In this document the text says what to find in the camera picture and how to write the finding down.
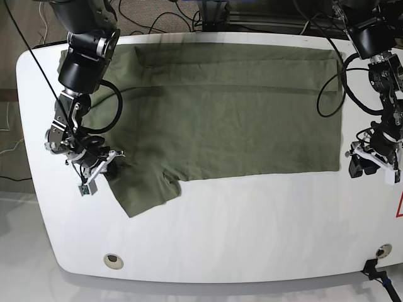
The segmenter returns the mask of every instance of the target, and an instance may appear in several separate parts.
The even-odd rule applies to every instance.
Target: green cloth
[[[316,99],[338,71],[335,53],[222,43],[121,45],[104,76],[123,113],[104,134],[123,150],[113,194],[132,217],[181,194],[178,181],[339,170],[341,113]],[[102,128],[117,100],[101,87],[84,124]],[[321,99],[341,100],[332,82]]]

